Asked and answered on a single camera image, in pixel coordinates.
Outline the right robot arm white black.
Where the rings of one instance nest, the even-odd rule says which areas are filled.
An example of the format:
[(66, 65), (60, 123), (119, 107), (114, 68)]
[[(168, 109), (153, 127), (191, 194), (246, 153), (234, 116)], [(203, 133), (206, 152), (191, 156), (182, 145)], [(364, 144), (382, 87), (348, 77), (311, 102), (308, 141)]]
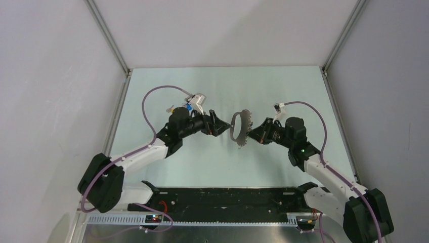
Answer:
[(293, 201), (299, 211), (316, 209), (342, 226), (351, 242), (375, 242), (394, 231), (385, 195), (350, 181), (323, 161), (321, 151), (307, 141), (303, 119), (290, 117), (282, 127), (268, 117), (247, 136), (260, 144), (288, 148), (291, 164), (322, 184), (301, 186)]

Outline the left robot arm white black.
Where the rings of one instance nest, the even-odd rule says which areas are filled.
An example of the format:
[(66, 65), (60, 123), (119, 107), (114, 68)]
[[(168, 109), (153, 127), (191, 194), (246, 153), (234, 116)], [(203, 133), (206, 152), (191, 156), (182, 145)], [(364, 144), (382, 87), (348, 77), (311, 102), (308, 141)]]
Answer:
[(153, 211), (159, 207), (160, 197), (147, 184), (125, 183), (125, 177), (152, 162), (173, 155), (182, 147), (186, 137), (198, 132), (217, 137), (230, 127), (213, 110), (209, 114), (200, 114), (184, 107), (175, 108), (154, 140), (143, 147), (123, 153), (115, 159), (103, 153), (95, 155), (77, 190), (82, 200), (91, 203), (100, 213), (106, 213), (117, 205), (135, 202)]

